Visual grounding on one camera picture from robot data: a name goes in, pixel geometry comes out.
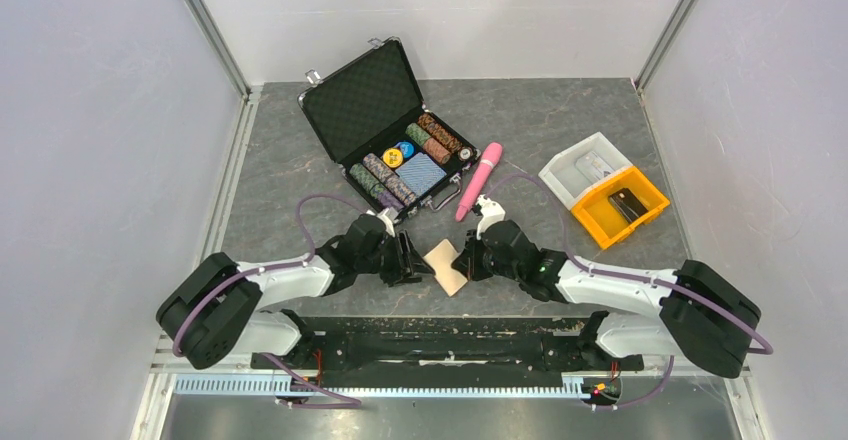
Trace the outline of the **beige leather card holder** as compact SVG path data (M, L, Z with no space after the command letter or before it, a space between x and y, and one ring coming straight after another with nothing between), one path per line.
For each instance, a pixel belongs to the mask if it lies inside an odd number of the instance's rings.
M424 261L433 270L433 276L449 297L456 295L469 280L452 266L459 253L448 239L441 240L423 256Z

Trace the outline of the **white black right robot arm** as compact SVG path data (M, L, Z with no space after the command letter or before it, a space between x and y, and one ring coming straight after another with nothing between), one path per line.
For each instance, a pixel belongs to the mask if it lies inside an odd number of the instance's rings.
M698 260L663 270L593 263L539 248L506 220L469 231L452 266L471 281L513 280L540 301L598 306L577 342L591 368L633 355L683 356L703 371L736 378L748 355L771 351L756 333L760 308Z

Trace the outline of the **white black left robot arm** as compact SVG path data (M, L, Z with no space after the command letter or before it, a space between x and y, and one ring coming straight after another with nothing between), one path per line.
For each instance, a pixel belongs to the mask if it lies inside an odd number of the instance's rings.
M290 367L306 365L314 341L299 317L279 304L321 298L351 287L361 275L385 285L418 283L433 269L409 235L373 215L313 252L266 263L236 262L217 252L206 257L160 305L155 319L172 349L197 370L232 354L270 353Z

